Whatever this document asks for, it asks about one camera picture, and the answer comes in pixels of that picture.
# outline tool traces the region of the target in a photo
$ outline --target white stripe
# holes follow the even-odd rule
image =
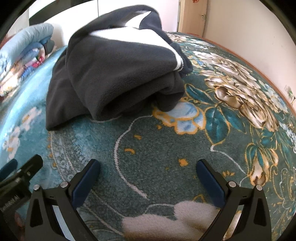
[[[141,191],[140,189],[138,189],[135,185],[129,183],[126,178],[123,176],[122,172],[119,169],[119,160],[118,160],[118,148],[119,148],[119,144],[121,139],[125,136],[125,134],[129,133],[131,131],[131,128],[133,127],[134,123],[142,118],[147,118],[147,117],[152,117],[152,115],[146,115],[146,116],[140,116],[136,119],[133,120],[133,122],[130,124],[130,126],[128,127],[128,129],[122,133],[122,135],[117,139],[117,141],[115,142],[115,147],[114,147],[114,162],[115,162],[115,167],[116,170],[119,174],[119,176],[121,177],[121,179],[132,189],[134,190],[136,193],[138,193],[139,195],[141,195],[143,198],[148,199],[147,198],[147,194],[144,193],[143,191]]]
[[[174,207],[175,205],[173,205],[173,204],[166,204],[166,203],[156,203],[156,204],[151,204],[151,205],[149,205],[148,208],[145,210],[144,214],[146,214],[150,208],[152,208],[152,207],[157,207],[157,206]]]
[[[61,213],[61,210],[59,209],[59,206],[52,205],[52,208],[54,210],[54,214],[56,215],[57,221],[59,223],[59,226],[65,236],[66,239],[69,241],[75,241],[71,231],[69,230],[66,221],[63,218],[63,215]]]
[[[240,181],[240,183],[239,183],[239,186],[241,187],[242,186],[242,182],[245,180],[245,179],[247,179],[248,178],[248,176],[245,176],[241,181]]]
[[[91,118],[90,118],[90,120],[91,120],[91,122],[94,122],[94,123],[105,123],[105,122],[110,122],[110,121],[117,120],[117,119],[119,119],[120,117],[121,117],[121,115],[118,116],[118,117],[115,117],[115,118],[109,119],[109,120],[93,120],[93,119],[91,119]]]
[[[109,28],[91,32],[89,35],[123,42],[155,45],[169,49],[175,55],[177,65],[174,70],[181,70],[183,59],[162,37],[151,29],[135,29],[132,27]]]
[[[125,218],[125,216],[123,216],[121,213],[119,213],[118,211],[116,211],[113,207],[111,207],[108,203],[106,203],[103,199],[99,198],[99,196],[96,194],[96,192],[94,190],[91,189],[91,192],[93,195],[96,196],[97,199],[100,200],[101,203],[105,204],[108,208],[110,208],[113,212],[115,212],[117,215],[121,216],[122,218]]]
[[[242,169],[242,167],[230,156],[228,155],[227,153],[223,152],[223,151],[217,151],[217,150],[214,150],[214,146],[215,145],[212,145],[211,148],[210,148],[210,151],[211,152],[219,152],[225,156],[227,156],[241,171],[242,173],[246,174],[245,171]]]
[[[126,22],[126,27],[139,28],[141,21],[145,17],[147,17],[150,13],[151,13],[151,11],[148,11],[146,13],[135,16],[134,18],[132,18],[131,20]]]
[[[122,232],[119,232],[118,230],[116,230],[115,228],[113,228],[112,226],[110,226],[109,224],[107,224],[103,219],[101,219],[93,210],[91,210],[87,205],[84,204],[84,207],[92,214],[94,215],[103,225],[105,225],[107,228],[111,229],[113,232],[123,236]]]

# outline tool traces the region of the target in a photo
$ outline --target rug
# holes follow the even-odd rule
[[[289,104],[226,49],[168,35],[194,66],[175,109],[161,112],[152,104],[136,116],[104,122],[84,116],[47,132],[45,97],[60,49],[1,109],[0,165],[41,155],[44,167],[32,190],[36,183],[49,188],[69,181],[90,159],[99,160],[102,173],[79,213],[99,240],[111,241],[124,240],[125,218],[151,214],[174,221],[184,201],[211,203],[195,171],[204,158],[227,181],[263,186],[276,240],[296,211],[296,119]]]

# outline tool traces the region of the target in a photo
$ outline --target stack of blankets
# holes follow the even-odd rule
[[[0,101],[53,52],[53,29],[49,23],[32,25],[3,40],[0,48]]]
[[[46,128],[79,115],[104,121],[136,113],[147,102],[172,110],[192,64],[145,5],[117,9],[72,35],[56,62],[46,99]]]

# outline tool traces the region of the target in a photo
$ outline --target metal screw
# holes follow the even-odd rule
[[[234,188],[234,187],[237,186],[237,184],[236,184],[234,181],[230,181],[230,182],[228,183],[228,185],[229,185],[230,187],[232,187],[232,188]]]
[[[262,190],[262,187],[260,185],[256,185],[256,188],[257,188],[258,191]]]
[[[60,185],[62,188],[65,188],[68,186],[68,182],[62,182],[61,185]]]
[[[34,185],[34,186],[33,186],[33,189],[34,189],[35,191],[38,191],[38,190],[40,189],[40,185],[39,185],[39,184]]]

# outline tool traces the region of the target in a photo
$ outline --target beige flower design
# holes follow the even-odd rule
[[[279,163],[279,157],[274,150],[265,150],[254,143],[247,146],[245,160],[248,164],[248,177],[253,186],[264,186],[270,178],[270,166],[277,166]]]
[[[188,40],[187,37],[182,36],[182,35],[169,34],[169,33],[167,33],[167,35],[169,36],[169,38],[170,38],[173,42],[177,42],[177,43],[186,42],[186,41]]]
[[[279,107],[261,90],[251,70],[241,64],[216,54],[194,52],[201,61],[216,66],[217,71],[201,70],[205,83],[215,89],[216,98],[228,106],[238,109],[256,128],[267,128],[274,132],[278,121],[272,111],[279,113]]]

